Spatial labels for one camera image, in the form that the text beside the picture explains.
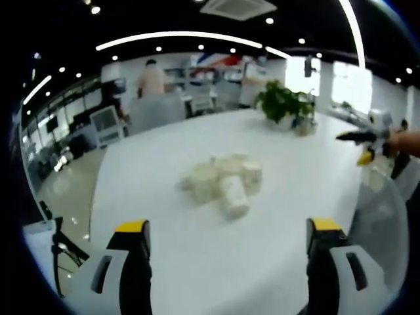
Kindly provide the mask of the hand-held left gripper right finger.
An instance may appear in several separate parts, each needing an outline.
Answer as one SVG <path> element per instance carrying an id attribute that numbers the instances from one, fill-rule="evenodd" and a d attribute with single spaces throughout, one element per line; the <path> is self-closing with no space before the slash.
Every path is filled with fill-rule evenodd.
<path id="1" fill-rule="evenodd" d="M 389 290 L 380 265 L 332 219 L 306 222 L 306 314 L 382 314 Z"/>

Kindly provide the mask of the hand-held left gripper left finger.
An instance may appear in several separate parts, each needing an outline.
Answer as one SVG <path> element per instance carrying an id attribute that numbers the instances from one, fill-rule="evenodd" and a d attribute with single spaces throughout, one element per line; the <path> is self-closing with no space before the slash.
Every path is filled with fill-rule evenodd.
<path id="1" fill-rule="evenodd" d="M 64 302 L 71 314 L 151 314 L 150 223 L 115 228 L 107 247 L 81 265 Z"/>

